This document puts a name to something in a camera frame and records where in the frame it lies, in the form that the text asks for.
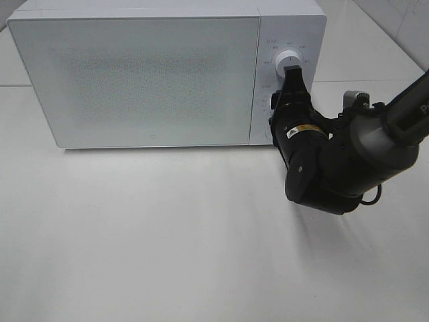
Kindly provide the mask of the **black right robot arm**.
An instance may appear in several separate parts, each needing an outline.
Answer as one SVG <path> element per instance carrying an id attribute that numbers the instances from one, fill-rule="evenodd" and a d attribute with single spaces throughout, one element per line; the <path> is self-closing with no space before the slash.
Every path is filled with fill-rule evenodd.
<path id="1" fill-rule="evenodd" d="M 364 203 L 364 194 L 409 169 L 428 136 L 428 75 L 389 103 L 370 103 L 347 91 L 343 110 L 327 118 L 312 105 L 299 66 L 271 97 L 274 146 L 286 165 L 288 200 L 342 215 Z"/>

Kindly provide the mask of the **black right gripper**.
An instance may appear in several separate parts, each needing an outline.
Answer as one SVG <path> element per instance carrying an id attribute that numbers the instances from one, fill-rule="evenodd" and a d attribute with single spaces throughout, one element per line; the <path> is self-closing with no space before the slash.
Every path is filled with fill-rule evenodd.
<path id="1" fill-rule="evenodd" d="M 275 127 L 281 120 L 286 122 L 287 128 L 298 125 L 313 125 L 318 129 L 322 126 L 311 118 L 314 111 L 310 95 L 304 83 L 302 68 L 300 66 L 284 67 L 284 83 L 282 89 L 271 96 L 272 115 L 269 118 L 273 145 L 278 147 L 278 139 L 275 136 Z M 284 97 L 304 97 L 303 101 L 287 101 Z"/>

